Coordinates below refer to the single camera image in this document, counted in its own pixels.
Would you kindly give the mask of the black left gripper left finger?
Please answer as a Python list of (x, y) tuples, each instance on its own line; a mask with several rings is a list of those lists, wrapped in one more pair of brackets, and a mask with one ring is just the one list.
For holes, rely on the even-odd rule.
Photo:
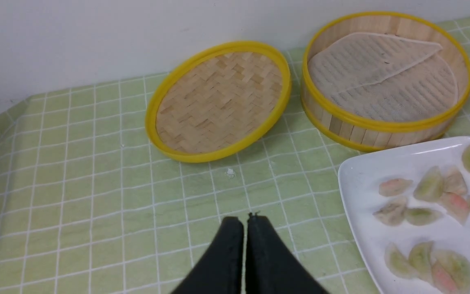
[(244, 227), (226, 216), (209, 247), (173, 294), (240, 294)]

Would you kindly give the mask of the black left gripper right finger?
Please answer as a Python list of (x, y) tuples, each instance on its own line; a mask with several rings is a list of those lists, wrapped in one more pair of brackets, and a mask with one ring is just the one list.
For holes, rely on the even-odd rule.
[(250, 215), (247, 221), (245, 280), (247, 294), (328, 293), (262, 215)]

